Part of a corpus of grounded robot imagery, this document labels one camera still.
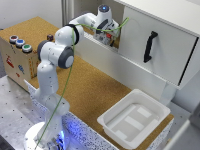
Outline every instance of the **black handle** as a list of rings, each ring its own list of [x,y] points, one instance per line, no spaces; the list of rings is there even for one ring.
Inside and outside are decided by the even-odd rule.
[[[152,41],[157,36],[158,36],[158,33],[154,32],[154,31],[151,32],[151,35],[149,36],[149,39],[147,41],[147,46],[146,46],[146,50],[144,53],[144,63],[147,63],[152,58],[149,54],[151,51]]]

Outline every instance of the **white plastic tray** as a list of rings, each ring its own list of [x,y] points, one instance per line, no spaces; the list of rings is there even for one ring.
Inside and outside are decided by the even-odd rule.
[[[169,113],[169,108],[136,89],[97,120],[122,147],[136,149]]]

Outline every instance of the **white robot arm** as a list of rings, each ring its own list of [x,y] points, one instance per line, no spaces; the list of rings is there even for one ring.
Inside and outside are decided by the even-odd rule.
[[[97,29],[112,30],[116,29],[119,24],[112,19],[111,9],[107,5],[101,5],[98,8],[98,15],[87,13],[78,18],[73,19],[68,25],[59,29],[55,34],[55,43],[43,41],[38,46],[38,57],[41,63],[37,69],[39,88],[36,90],[35,98],[44,106],[47,107],[48,113],[45,118],[45,125],[38,132],[35,141],[39,140],[43,131],[53,114],[53,111],[58,104],[60,96],[56,94],[58,90],[58,78],[56,67],[67,69],[72,66],[74,61],[74,52],[71,48],[73,44],[77,44],[84,38],[83,27],[79,24],[85,24]],[[72,36],[72,28],[74,29],[74,41]],[[95,34],[102,34],[100,30],[93,29]],[[109,32],[112,36],[117,37],[119,32],[114,30]],[[56,139],[62,129],[62,115],[69,111],[69,103],[62,99],[54,117],[52,118],[46,132],[43,135],[39,147],[50,149],[49,143]]]

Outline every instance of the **green cable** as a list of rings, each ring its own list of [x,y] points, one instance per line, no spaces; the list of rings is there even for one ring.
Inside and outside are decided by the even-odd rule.
[[[118,30],[118,29],[122,28],[122,27],[128,22],[128,20],[129,20],[129,18],[126,18],[126,19],[123,21],[123,23],[122,23],[118,28],[113,29],[113,30],[96,29],[96,28],[93,28],[93,27],[88,26],[88,25],[85,25],[85,24],[77,24],[76,26],[81,25],[81,26],[86,26],[86,27],[89,27],[89,28],[92,28],[92,29],[95,29],[95,30],[100,30],[100,31],[104,31],[104,32],[111,32],[111,31]],[[73,40],[73,41],[72,41],[72,42],[73,42],[73,49],[72,49],[72,50],[73,50],[73,52],[74,52],[74,51],[75,51],[75,45],[74,45],[75,42],[74,42],[74,29],[73,29],[73,28],[72,28],[72,40]],[[36,148],[38,147],[39,143],[41,142],[42,137],[44,136],[44,133],[45,133],[47,127],[49,126],[49,123],[51,122],[51,119],[53,118],[55,112],[57,111],[58,106],[59,106],[59,104],[60,104],[60,102],[61,102],[61,100],[62,100],[62,98],[63,98],[63,96],[64,96],[64,93],[65,93],[65,91],[66,91],[66,88],[67,88],[67,85],[68,85],[68,82],[69,82],[69,78],[70,78],[70,75],[71,75],[71,72],[72,72],[72,67],[73,67],[73,64],[72,64],[72,66],[70,67],[69,75],[68,75],[68,77],[67,77],[67,81],[66,81],[66,83],[65,83],[65,87],[64,87],[64,89],[63,89],[63,92],[62,92],[62,95],[61,95],[61,97],[60,97],[60,100],[59,100],[58,104],[56,105],[56,108],[55,108],[55,110],[53,111],[53,114],[51,115],[51,117],[50,117],[50,119],[49,119],[49,121],[48,121],[48,123],[47,123],[47,125],[46,125],[46,127],[45,127],[45,129],[44,129],[44,131],[43,131],[43,133],[42,133],[42,135],[41,135],[41,137],[40,137],[40,139],[38,140],[38,143],[37,143],[37,145],[36,145],[36,147],[35,147],[35,150],[36,150]]]

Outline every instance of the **brown box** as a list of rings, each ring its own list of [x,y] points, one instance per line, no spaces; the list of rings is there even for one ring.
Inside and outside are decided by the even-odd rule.
[[[40,17],[27,20],[0,31],[0,51],[7,75],[28,90],[24,79],[29,81],[37,75],[37,66],[40,63],[37,47],[40,42],[47,40],[47,35],[54,35],[57,27]],[[17,35],[33,48],[31,53],[23,53],[21,49],[9,43],[9,38]]]

